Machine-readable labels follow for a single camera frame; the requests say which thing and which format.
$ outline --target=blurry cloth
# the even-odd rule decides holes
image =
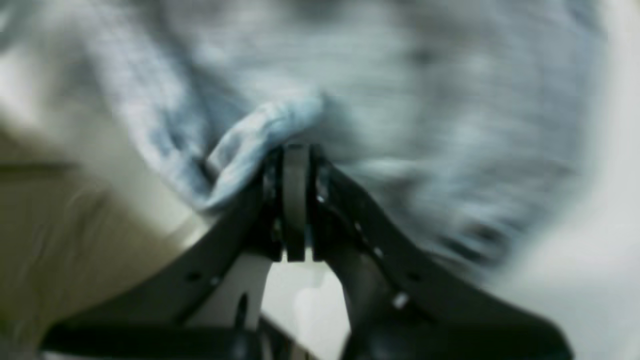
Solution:
[[[318,120],[323,96],[269,69],[273,97],[255,109],[202,94],[156,5],[91,0],[76,12],[111,109],[141,155],[196,210],[215,212],[272,148]]]
[[[320,143],[457,274],[507,258],[580,174],[593,0],[74,2],[109,109],[202,213]]]

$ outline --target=crumpled cloth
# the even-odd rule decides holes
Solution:
[[[111,109],[144,160],[194,209],[215,213],[271,149],[319,120],[324,95],[272,69],[260,74],[272,98],[255,108],[202,94],[157,3],[87,0],[77,19]]]

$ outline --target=white surface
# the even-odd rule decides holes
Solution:
[[[610,74],[594,131],[600,145],[595,148],[589,195],[515,262],[494,291],[554,319],[568,334],[578,360],[639,360],[640,19],[632,0],[610,0],[607,5]],[[19,54],[0,61],[0,79],[0,103],[22,119],[14,126],[28,125],[67,146],[109,179],[150,224],[170,231],[190,216],[174,195],[139,170],[139,161],[118,131],[87,125],[86,131],[102,139],[120,139],[117,146],[88,146],[82,136],[65,137],[68,133],[34,122],[42,116],[32,104],[38,97],[37,74]],[[340,284],[325,266],[275,265],[264,312],[321,359],[334,360],[348,333],[342,301]]]

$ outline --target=beige fabric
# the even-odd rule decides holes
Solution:
[[[32,347],[54,321],[116,295],[180,252],[111,190],[0,133],[0,332]]]

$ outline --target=black mount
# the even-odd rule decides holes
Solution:
[[[269,268],[305,249],[342,283],[343,360],[569,360],[550,322],[440,268],[318,146],[274,150],[260,176],[153,278],[54,326],[41,349],[122,359],[271,359],[258,331]]]

